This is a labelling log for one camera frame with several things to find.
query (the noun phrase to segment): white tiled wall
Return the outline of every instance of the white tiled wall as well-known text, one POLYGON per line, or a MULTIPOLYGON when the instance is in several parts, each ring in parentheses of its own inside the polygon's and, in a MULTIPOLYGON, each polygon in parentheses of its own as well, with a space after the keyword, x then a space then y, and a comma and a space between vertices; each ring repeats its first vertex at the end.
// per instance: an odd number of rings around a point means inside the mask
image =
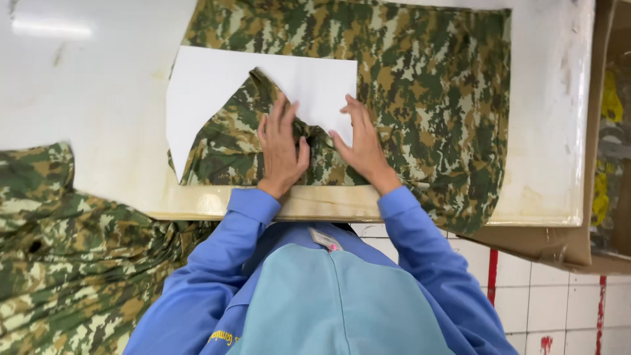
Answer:
MULTIPOLYGON (((383 224, 352 224, 364 241, 395 262, 383 224)), ((490 250, 443 232, 487 293, 490 250)), ((498 254, 495 310, 520 355, 594 355, 600 276, 573 274, 498 254)), ((604 288, 600 355, 631 354, 631 276, 609 276, 604 288)))

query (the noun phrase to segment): hand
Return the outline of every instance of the hand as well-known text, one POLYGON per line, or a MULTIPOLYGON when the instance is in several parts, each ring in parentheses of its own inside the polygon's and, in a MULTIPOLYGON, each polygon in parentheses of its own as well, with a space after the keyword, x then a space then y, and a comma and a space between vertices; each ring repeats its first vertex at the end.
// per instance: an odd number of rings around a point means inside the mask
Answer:
POLYGON ((298 110, 298 102, 285 111, 285 95, 280 93, 274 108, 263 115, 259 124, 259 141, 263 148, 265 175, 257 188, 275 199, 280 199, 300 179, 309 167, 309 144, 300 137, 300 151, 296 155, 293 144, 292 122, 298 110))
POLYGON ((346 95, 346 103, 348 105, 339 111, 351 115, 353 148, 344 144, 337 132, 330 131, 329 134, 342 159, 365 177, 372 186, 375 186, 379 194, 383 196, 400 187, 401 182, 394 169, 388 165, 366 107, 351 95, 346 95))

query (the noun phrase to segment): cardboard box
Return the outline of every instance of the cardboard box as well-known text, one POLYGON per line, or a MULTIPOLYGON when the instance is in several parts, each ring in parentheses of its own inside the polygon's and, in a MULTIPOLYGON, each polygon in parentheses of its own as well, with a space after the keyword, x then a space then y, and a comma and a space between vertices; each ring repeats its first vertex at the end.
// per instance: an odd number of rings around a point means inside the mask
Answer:
POLYGON ((631 4, 597 0, 587 108, 583 223, 580 227, 483 227, 473 241, 522 258, 573 272, 631 274, 631 163, 623 178, 613 246, 621 254, 592 253, 589 239, 607 54, 631 51, 631 4))

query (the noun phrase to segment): brown cardboard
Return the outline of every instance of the brown cardboard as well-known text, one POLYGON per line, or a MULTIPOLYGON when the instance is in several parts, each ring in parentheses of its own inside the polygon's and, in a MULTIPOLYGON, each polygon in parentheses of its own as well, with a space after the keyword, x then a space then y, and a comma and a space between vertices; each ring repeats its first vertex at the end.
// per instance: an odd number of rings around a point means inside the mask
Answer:
MULTIPOLYGON (((475 234, 473 237, 474 241, 528 260, 542 262, 575 272, 597 274, 618 272, 631 274, 631 258, 612 255, 592 255, 589 240, 604 67, 615 11, 616 0, 596 1, 591 77, 588 96, 589 102, 587 105, 582 225, 580 227, 565 228, 487 226, 483 227, 475 234)), ((622 11, 624 11, 624 13, 622 13, 623 15, 626 11, 631 13, 631 4, 624 3, 622 11)), ((619 16, 622 22, 628 22, 625 21, 625 16, 619 16)), ((627 28, 624 28, 625 25, 618 26, 616 30, 628 31, 627 28)), ((630 184, 627 184, 627 187, 631 190, 631 181, 630 184)), ((626 213, 626 215, 629 216, 631 215, 631 208, 624 212, 622 209, 618 209, 618 212, 626 213)), ((631 229, 622 231, 621 228, 619 231, 617 243, 626 251, 631 251, 631 229)))

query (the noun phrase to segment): red paint mark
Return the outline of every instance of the red paint mark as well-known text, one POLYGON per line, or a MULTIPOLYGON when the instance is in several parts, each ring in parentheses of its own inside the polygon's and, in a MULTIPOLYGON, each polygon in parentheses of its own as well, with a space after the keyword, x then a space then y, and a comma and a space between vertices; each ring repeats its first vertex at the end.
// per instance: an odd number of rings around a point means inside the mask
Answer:
POLYGON ((550 353, 551 348, 552 348, 552 337, 542 337, 540 352, 543 351, 543 355, 548 355, 550 353))
POLYGON ((487 297, 495 307, 495 281, 497 280, 497 250, 491 249, 488 257, 488 291, 487 297))
POLYGON ((600 340, 603 337, 604 294, 607 290, 607 276, 600 277, 600 302, 598 303, 598 321, 596 322, 596 355, 600 355, 600 340))

